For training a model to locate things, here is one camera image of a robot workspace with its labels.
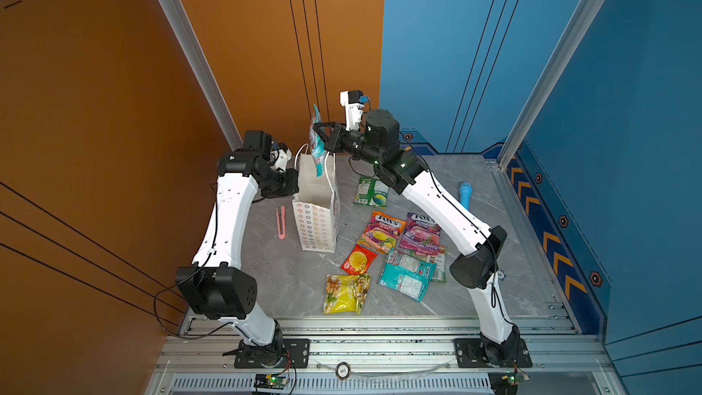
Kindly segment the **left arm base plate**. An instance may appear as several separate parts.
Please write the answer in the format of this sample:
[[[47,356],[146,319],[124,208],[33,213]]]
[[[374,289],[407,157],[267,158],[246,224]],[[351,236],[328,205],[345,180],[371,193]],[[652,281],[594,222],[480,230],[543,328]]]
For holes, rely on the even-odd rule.
[[[224,352],[224,358],[233,358],[236,369],[306,369],[310,358],[311,341],[308,338],[280,338],[271,345],[249,346],[243,341],[239,347]]]

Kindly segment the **teal Fox's candy bag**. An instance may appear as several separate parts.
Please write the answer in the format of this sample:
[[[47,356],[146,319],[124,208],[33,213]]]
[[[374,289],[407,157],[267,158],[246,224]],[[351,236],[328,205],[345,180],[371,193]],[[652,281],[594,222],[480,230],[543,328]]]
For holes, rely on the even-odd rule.
[[[321,177],[325,173],[325,143],[322,138],[316,133],[314,126],[322,122],[320,111],[315,104],[313,106],[311,124],[309,128],[309,144],[311,156],[314,160],[316,175]]]

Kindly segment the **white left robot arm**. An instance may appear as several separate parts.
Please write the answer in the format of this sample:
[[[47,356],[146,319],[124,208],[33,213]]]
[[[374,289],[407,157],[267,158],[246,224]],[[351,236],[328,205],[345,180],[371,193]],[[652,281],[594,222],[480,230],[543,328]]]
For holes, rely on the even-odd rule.
[[[175,274],[175,285],[193,312],[236,331],[241,343],[235,354],[263,367],[277,366],[286,351],[279,323],[257,303],[255,278],[241,269],[242,243],[255,201],[298,193],[299,173],[289,168],[291,157],[285,144],[254,130],[245,133],[242,147],[219,159],[203,243],[191,265]]]

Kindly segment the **teal white candy bag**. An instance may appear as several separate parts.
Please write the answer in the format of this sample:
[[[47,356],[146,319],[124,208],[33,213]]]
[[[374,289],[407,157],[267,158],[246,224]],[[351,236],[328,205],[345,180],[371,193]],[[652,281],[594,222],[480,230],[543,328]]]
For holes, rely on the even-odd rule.
[[[421,302],[429,289],[435,264],[392,250],[388,253],[378,284]]]

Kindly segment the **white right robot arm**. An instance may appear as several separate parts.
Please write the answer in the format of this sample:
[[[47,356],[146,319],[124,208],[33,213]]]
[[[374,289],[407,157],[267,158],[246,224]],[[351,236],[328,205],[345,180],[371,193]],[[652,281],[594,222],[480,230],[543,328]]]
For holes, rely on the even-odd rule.
[[[498,283],[498,256],[506,231],[480,221],[433,175],[423,157],[400,143],[400,124],[387,110],[357,123],[313,124],[325,151],[345,153],[371,164],[374,175],[428,214],[453,241],[460,255],[450,265],[453,278],[468,289],[480,322],[478,359],[491,367],[513,367],[522,354],[517,324],[506,311]]]

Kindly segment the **white paper bag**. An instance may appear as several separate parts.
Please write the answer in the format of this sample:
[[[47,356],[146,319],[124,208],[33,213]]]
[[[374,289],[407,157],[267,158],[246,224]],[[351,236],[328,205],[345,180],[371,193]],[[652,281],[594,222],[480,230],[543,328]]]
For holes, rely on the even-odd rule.
[[[294,222],[302,250],[333,253],[338,236],[339,197],[336,182],[336,157],[323,157],[324,173],[316,174],[316,161],[304,144],[296,153],[298,192],[292,198]]]

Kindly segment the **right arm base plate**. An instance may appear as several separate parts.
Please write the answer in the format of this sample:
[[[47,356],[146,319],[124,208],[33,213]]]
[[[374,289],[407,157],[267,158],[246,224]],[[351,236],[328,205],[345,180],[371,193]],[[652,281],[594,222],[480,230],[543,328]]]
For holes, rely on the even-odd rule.
[[[522,338],[497,344],[482,338],[453,340],[455,358],[460,369],[519,369],[533,367],[527,344]]]

